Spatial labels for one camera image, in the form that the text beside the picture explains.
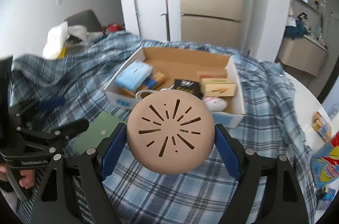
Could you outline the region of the person's left hand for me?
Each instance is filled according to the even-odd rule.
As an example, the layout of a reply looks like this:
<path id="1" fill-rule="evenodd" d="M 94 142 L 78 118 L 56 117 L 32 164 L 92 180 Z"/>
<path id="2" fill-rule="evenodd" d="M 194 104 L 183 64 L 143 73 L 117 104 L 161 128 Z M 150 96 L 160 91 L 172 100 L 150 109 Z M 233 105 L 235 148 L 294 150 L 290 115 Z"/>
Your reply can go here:
<path id="1" fill-rule="evenodd" d="M 8 182 L 7 173 L 9 168 L 6 164 L 0 164 L 1 181 Z M 21 170 L 22 178 L 19 180 L 19 185 L 26 189 L 30 189 L 35 185 L 35 170 Z"/>

